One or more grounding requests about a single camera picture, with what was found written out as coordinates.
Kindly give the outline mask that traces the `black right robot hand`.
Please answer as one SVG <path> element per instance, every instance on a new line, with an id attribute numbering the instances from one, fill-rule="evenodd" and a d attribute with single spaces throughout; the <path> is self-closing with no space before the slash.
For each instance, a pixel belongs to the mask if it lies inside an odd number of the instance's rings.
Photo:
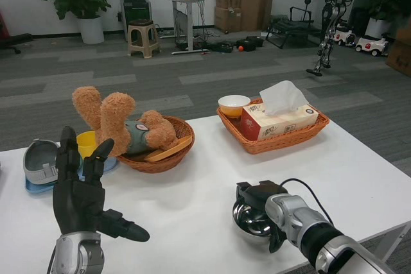
<path id="1" fill-rule="evenodd" d="M 248 182 L 236 184 L 232 218 L 243 238 L 253 244 L 267 244 L 270 253 L 280 249 L 286 235 L 268 217 L 265 204 L 269 197 L 287 192 L 285 188 L 270 180 L 260 181 L 257 185 Z"/>

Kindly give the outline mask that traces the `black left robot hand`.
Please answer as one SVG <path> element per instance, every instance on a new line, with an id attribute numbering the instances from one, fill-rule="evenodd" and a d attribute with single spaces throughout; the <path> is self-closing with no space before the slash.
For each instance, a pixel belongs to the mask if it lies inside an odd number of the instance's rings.
<path id="1" fill-rule="evenodd" d="M 53 210 L 61 234 L 100 232 L 113 238 L 147 242 L 149 233 L 116 210 L 104 210 L 105 189 L 101 183 L 104 163 L 114 147 L 114 140 L 102 142 L 83 160 L 83 176 L 78 176 L 81 155 L 75 130 L 65 126 L 56 156 L 58 179 L 53 188 Z"/>

